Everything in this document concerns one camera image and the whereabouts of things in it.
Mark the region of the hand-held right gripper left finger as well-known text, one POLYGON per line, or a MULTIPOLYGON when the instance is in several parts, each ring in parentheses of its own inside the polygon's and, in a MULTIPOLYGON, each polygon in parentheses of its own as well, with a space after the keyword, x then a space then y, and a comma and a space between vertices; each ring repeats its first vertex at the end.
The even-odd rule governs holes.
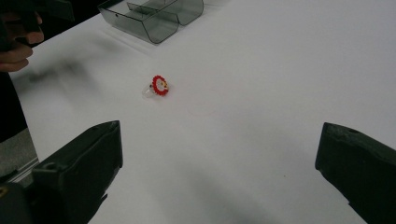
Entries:
POLYGON ((117 120, 80 134, 33 169, 38 224, 88 224, 121 167, 117 120))

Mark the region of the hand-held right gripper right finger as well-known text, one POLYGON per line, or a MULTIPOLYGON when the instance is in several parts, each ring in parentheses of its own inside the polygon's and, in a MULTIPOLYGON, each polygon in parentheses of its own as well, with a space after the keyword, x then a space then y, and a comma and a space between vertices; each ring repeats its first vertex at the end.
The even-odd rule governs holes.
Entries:
POLYGON ((324 123, 315 168, 367 224, 396 224, 396 150, 345 126, 324 123))

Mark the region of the smoky transparent plastic organizer box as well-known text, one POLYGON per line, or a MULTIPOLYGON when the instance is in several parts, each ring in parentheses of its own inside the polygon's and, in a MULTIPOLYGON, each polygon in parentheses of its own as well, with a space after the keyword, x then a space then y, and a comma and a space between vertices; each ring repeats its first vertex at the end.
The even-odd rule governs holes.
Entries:
POLYGON ((98 9, 113 27, 158 45, 199 18, 204 0, 106 0, 98 9))

